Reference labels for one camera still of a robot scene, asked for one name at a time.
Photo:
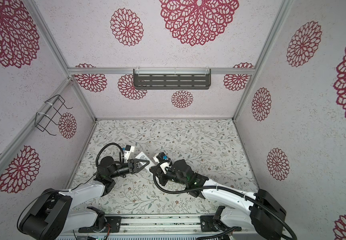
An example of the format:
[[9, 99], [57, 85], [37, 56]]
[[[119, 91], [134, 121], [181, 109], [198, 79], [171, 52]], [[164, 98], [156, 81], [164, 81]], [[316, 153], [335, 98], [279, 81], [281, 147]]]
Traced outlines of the grey wall shelf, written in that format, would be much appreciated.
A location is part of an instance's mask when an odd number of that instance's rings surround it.
[[133, 70], [133, 85], [137, 90], [208, 90], [212, 71], [201, 70]]

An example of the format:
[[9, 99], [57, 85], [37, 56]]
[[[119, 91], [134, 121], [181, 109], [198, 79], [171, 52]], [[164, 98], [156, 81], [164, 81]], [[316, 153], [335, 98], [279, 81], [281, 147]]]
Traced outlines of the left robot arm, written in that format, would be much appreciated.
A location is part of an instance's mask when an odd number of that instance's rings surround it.
[[55, 240], [61, 233], [81, 228], [103, 232], [108, 225], [103, 211], [95, 207], [75, 211], [74, 207], [107, 195], [116, 184], [115, 178], [139, 173], [149, 163], [149, 159], [121, 163], [112, 157], [102, 158], [92, 181], [69, 190], [45, 190], [21, 218], [18, 230], [36, 240]]

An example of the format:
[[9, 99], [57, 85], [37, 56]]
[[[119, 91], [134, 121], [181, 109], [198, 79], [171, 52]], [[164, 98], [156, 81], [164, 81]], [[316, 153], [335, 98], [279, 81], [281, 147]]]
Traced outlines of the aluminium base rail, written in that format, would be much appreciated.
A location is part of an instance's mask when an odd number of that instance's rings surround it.
[[102, 240], [195, 240], [199, 237], [213, 236], [223, 231], [213, 231], [205, 214], [159, 214], [159, 215], [106, 215], [111, 231], [105, 228], [100, 233], [77, 228], [59, 235], [59, 240], [86, 240], [92, 237]]

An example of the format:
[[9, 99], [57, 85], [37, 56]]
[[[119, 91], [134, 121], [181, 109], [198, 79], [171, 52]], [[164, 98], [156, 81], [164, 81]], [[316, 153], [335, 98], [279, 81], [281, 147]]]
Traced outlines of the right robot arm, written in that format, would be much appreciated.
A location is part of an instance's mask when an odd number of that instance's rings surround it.
[[196, 173], [179, 160], [173, 164], [167, 160], [150, 168], [156, 187], [164, 193], [188, 193], [194, 198], [216, 201], [221, 204], [213, 216], [213, 225], [226, 232], [229, 229], [245, 228], [255, 230], [266, 240], [285, 240], [283, 231], [286, 210], [267, 191], [256, 193], [235, 190]]

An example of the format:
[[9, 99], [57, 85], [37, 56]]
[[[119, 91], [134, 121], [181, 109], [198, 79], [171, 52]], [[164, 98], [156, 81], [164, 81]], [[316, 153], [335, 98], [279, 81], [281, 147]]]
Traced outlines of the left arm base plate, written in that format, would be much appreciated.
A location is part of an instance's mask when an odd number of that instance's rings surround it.
[[91, 227], [79, 228], [78, 233], [118, 233], [121, 227], [122, 217], [105, 217], [102, 223], [94, 224]]

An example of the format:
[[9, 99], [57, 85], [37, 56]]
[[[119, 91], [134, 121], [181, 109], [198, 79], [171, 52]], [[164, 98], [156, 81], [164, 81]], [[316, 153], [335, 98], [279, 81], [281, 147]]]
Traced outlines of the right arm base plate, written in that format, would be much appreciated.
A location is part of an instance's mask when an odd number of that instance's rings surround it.
[[202, 232], [225, 232], [231, 229], [220, 220], [214, 219], [214, 216], [200, 216], [200, 225]]

